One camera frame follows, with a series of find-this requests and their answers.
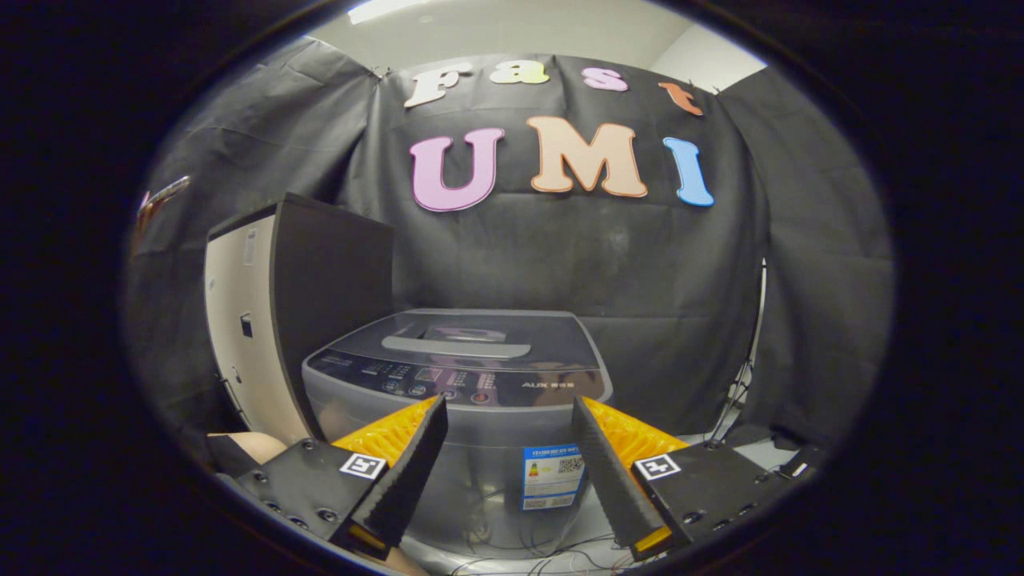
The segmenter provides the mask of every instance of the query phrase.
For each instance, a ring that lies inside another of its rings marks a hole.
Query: white wall
[[[754,54],[700,25],[693,25],[669,46],[650,70],[710,92],[728,86],[765,68]]]
[[[646,69],[691,24],[644,0],[431,0],[358,25],[341,14],[308,35],[380,72],[517,52]]]

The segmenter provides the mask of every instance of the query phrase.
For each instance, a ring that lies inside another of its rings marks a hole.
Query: yellow soft gripper pad
[[[618,456],[618,461],[627,470],[630,470],[636,460],[681,450],[688,446],[678,438],[645,424],[629,414],[589,398],[582,398],[587,408],[594,414],[597,424],[601,426],[604,437],[608,439],[608,444]]]
[[[423,421],[423,416],[437,400],[428,398],[412,406],[407,406],[397,412],[384,416],[376,422],[371,422],[352,434],[333,443],[338,448],[376,456],[387,460],[389,466],[406,451],[409,441],[416,434],[416,428]]]

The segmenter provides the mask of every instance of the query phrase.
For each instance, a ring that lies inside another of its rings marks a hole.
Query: floor
[[[721,438],[724,430],[739,415],[738,409],[732,409],[726,414],[717,437]],[[708,435],[681,436],[680,440],[687,444],[697,444],[711,438]],[[748,446],[737,447],[736,451],[765,469],[779,466],[796,452],[778,450],[770,439]],[[623,570],[635,566],[629,549],[615,545],[611,528],[604,511],[593,493],[588,488],[584,494],[580,513],[572,528],[563,539],[564,544],[556,553],[530,560],[489,560],[450,553],[406,538],[402,549],[417,559],[421,566],[431,574],[468,576],[468,575],[521,575],[543,576],[544,574],[603,576],[618,574]]]

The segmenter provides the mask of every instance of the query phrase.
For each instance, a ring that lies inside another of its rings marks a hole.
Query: washing machine
[[[447,437],[406,535],[481,558],[558,547],[587,487],[572,400],[612,401],[594,340],[567,312],[401,312],[313,353],[302,377],[329,440],[447,400]]]

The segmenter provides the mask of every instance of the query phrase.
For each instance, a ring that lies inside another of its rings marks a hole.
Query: white cabinet door
[[[270,323],[274,218],[267,216],[209,243],[204,292],[217,366],[246,421],[253,431],[290,446],[310,433],[288,389]]]

